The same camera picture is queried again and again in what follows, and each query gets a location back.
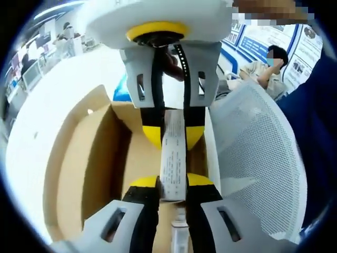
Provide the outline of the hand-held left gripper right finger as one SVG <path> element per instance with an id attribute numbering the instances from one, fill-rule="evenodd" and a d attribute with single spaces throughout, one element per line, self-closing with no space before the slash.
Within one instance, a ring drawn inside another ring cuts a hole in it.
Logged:
<path id="1" fill-rule="evenodd" d="M 259 219 L 235 201 L 224 200 L 214 183 L 187 174 L 186 221 L 194 252 L 272 252 L 274 239 Z"/>

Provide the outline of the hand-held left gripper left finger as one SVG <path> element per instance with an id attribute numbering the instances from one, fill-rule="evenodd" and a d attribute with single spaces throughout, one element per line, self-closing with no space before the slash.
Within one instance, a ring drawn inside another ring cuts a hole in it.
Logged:
<path id="1" fill-rule="evenodd" d="M 72 240 L 51 244 L 53 252 L 152 252 L 158 225 L 161 183 L 143 177 L 129 186 L 122 200 L 113 200 L 84 222 Z"/>

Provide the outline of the person's right hand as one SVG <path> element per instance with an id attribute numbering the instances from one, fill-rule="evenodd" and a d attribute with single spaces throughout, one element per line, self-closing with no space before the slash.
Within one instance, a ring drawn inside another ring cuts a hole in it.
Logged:
<path id="1" fill-rule="evenodd" d="M 168 49 L 165 50 L 163 56 L 163 71 L 165 74 L 178 80 L 179 82 L 184 81 L 184 72 L 178 66 L 177 59 L 169 52 Z"/>

